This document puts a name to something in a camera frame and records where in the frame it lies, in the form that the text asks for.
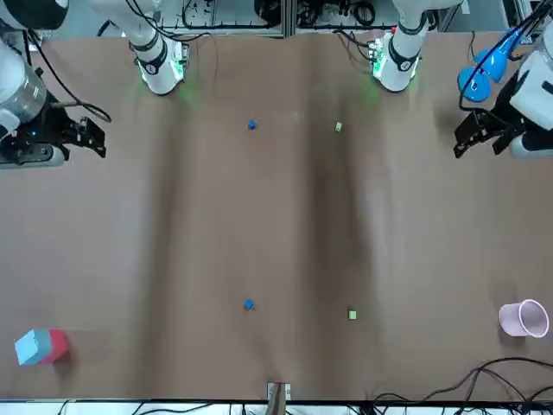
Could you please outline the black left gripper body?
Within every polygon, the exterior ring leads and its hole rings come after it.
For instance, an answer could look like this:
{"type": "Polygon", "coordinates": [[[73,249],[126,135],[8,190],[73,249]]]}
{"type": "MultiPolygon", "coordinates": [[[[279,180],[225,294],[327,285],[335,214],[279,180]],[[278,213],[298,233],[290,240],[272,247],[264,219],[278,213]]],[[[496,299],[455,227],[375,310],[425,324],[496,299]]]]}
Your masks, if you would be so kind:
{"type": "Polygon", "coordinates": [[[524,121],[520,113],[510,104],[518,90],[519,71],[511,76],[498,93],[493,108],[479,115],[479,127],[484,132],[524,131],[524,121]]]}

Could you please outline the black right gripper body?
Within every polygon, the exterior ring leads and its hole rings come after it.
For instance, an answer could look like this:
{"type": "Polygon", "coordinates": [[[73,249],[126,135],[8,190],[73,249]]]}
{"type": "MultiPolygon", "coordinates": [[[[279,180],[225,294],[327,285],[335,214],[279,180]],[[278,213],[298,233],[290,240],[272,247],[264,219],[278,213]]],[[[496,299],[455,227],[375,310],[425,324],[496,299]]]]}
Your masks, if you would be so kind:
{"type": "Polygon", "coordinates": [[[82,145],[80,123],[67,114],[64,106],[47,105],[32,120],[21,124],[12,133],[17,145],[31,143],[82,145]]]}

